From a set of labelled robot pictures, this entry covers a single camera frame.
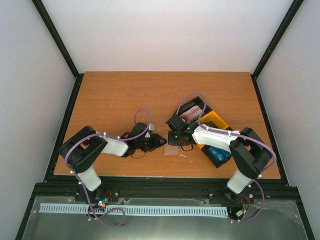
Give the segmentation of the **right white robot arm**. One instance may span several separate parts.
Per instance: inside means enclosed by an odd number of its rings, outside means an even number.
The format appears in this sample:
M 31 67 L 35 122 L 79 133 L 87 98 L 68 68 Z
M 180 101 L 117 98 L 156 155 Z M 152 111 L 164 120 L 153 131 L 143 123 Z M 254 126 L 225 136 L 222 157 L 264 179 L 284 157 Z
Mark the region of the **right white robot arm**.
M 223 150 L 233 157 L 237 170 L 227 182 L 227 188 L 235 195 L 242 193 L 277 162 L 273 149 L 249 127 L 241 131 L 219 129 L 202 124 L 199 120 L 187 123 L 177 114 L 167 120 L 166 124 L 170 128 L 170 145 L 207 145 Z

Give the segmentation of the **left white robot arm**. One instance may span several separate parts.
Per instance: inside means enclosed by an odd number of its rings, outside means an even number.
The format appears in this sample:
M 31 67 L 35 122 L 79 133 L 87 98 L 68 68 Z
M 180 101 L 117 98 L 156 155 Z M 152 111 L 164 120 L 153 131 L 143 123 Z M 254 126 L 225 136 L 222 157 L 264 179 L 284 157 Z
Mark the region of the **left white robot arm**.
M 85 126 L 67 140 L 59 149 L 64 163 L 77 176 L 80 184 L 86 187 L 86 195 L 92 201 L 103 198 L 102 181 L 94 169 L 94 162 L 101 154 L 117 157 L 130 157 L 140 150 L 152 152 L 167 143 L 167 140 L 153 132 L 152 123 L 138 122 L 130 132 L 120 137 L 99 133 L 91 126 Z

